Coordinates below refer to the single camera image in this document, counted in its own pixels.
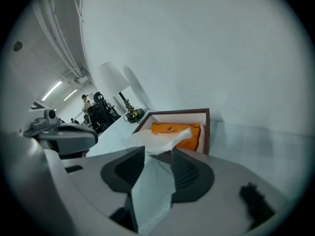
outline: tissue box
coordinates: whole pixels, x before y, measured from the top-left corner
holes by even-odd
[[[205,109],[189,109],[189,110],[175,110],[162,112],[149,112],[147,116],[141,121],[139,126],[133,133],[149,129],[153,122],[168,122],[168,123],[201,123],[204,127],[204,148],[203,153],[209,155],[210,150],[210,112],[208,108]]]

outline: white tissue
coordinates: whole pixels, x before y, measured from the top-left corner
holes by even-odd
[[[155,135],[150,129],[146,129],[122,139],[121,142],[126,148],[145,146],[145,152],[148,155],[159,155],[172,150],[179,142],[191,137],[190,128],[180,132],[175,138]]]
[[[140,235],[148,235],[170,212],[176,192],[170,165],[145,155],[145,165],[131,190],[134,215]]]

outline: lamp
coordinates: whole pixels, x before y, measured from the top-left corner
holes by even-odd
[[[120,71],[114,66],[112,62],[106,62],[96,70],[96,77],[99,81],[104,98],[110,98],[116,94],[119,94],[123,99],[128,113],[125,115],[130,123],[139,122],[144,116],[143,109],[134,109],[129,100],[121,93],[124,89],[130,86],[129,82],[120,73]]]

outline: fluorescent light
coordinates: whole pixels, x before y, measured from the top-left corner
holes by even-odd
[[[77,91],[77,89],[75,91],[73,91],[71,94],[69,94],[63,101],[67,100],[73,93],[75,93]]]
[[[50,89],[49,92],[41,100],[46,100],[46,98],[52,93],[52,91],[55,90],[57,88],[57,86],[59,86],[60,84],[61,84],[61,81],[59,81],[57,84],[55,84],[54,87],[52,89]]]

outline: white table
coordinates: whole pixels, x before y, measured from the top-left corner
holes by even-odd
[[[154,112],[154,110],[144,109],[143,118],[149,112]],[[98,137],[98,143],[90,148],[89,153],[87,153],[87,157],[108,154],[125,149],[125,147],[120,143],[120,140],[130,136],[138,125],[139,123],[129,123],[124,120],[123,116],[120,117]]]

